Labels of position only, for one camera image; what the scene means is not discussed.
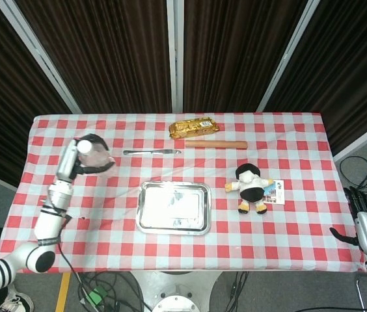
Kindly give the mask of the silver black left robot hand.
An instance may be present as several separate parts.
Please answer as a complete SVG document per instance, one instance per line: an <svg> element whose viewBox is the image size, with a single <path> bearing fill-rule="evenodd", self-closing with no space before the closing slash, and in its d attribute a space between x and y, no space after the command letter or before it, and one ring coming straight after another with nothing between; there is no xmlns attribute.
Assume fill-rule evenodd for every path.
<svg viewBox="0 0 367 312"><path fill-rule="evenodd" d="M103 174L115 167L105 140L96 134L74 138L64 150L57 179L72 183L77 175Z"/></svg>

